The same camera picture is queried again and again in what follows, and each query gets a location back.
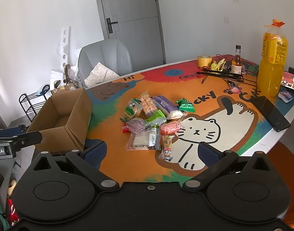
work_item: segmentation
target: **bottle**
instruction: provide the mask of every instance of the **bottle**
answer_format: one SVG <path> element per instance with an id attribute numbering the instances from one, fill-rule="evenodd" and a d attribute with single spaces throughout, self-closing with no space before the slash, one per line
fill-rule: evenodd
<path id="1" fill-rule="evenodd" d="M 288 43 L 281 26 L 285 23 L 273 20 L 263 36 L 262 60 L 259 65 L 257 87 L 263 95 L 276 96 L 280 90 L 287 58 Z"/>
<path id="2" fill-rule="evenodd" d="M 241 46 L 236 45 L 236 55 L 232 61 L 231 73 L 241 74 L 241 72 L 242 72 Z"/>

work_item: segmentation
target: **tape roll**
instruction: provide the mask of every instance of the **tape roll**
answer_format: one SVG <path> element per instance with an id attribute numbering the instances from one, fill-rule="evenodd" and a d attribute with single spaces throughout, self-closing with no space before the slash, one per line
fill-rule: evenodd
<path id="1" fill-rule="evenodd" d="M 200 55 L 197 57 L 198 67 L 208 66 L 211 67 L 212 57 L 206 55 Z"/>

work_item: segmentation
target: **white wall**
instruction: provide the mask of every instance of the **white wall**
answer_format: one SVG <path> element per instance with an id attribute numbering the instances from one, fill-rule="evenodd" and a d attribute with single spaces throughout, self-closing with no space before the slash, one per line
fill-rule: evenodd
<path id="1" fill-rule="evenodd" d="M 287 66 L 294 66 L 294 0 L 159 0 L 168 63 L 198 55 L 234 54 L 260 63 L 264 25 L 286 23 Z M 229 24 L 224 23 L 229 17 Z"/>
<path id="2" fill-rule="evenodd" d="M 18 98 L 49 83 L 59 69 L 62 27 L 71 26 L 73 51 L 103 40 L 96 0 L 0 0 L 0 115 L 8 124 L 24 115 Z"/>

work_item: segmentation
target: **large plastic bottle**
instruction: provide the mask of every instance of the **large plastic bottle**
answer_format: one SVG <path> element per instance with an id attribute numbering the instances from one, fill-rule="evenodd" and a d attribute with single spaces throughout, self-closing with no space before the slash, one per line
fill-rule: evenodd
<path id="1" fill-rule="evenodd" d="M 263 95 L 276 96 L 280 90 L 287 57 L 288 43 L 281 27 L 285 23 L 273 20 L 263 37 L 262 60 L 257 86 Z"/>

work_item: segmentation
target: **black metal rack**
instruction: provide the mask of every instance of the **black metal rack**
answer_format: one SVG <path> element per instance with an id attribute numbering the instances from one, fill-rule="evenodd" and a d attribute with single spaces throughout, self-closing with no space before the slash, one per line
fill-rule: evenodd
<path id="1" fill-rule="evenodd" d="M 21 105 L 21 107 L 23 108 L 25 114 L 27 115 L 28 119 L 32 122 L 33 119 L 35 118 L 35 116 L 37 115 L 37 110 L 40 110 L 42 108 L 42 106 L 45 104 L 47 98 L 45 97 L 45 94 L 50 90 L 50 85 L 45 85 L 43 88 L 42 88 L 42 94 L 41 95 L 37 95 L 36 93 L 33 93 L 33 94 L 30 94 L 30 95 L 27 95 L 26 93 L 25 94 L 22 94 L 20 97 L 19 97 L 19 103 Z M 43 96 L 45 101 L 44 102 L 38 102 L 38 103 L 35 103 L 35 104 L 32 104 L 31 103 L 31 100 L 32 99 L 35 99 L 35 98 L 39 98 L 40 96 Z M 28 102 L 29 103 L 29 107 L 27 109 L 25 109 L 23 107 L 23 104 L 24 102 Z M 35 114 L 35 116 L 31 119 L 29 117 L 29 113 L 33 112 Z"/>

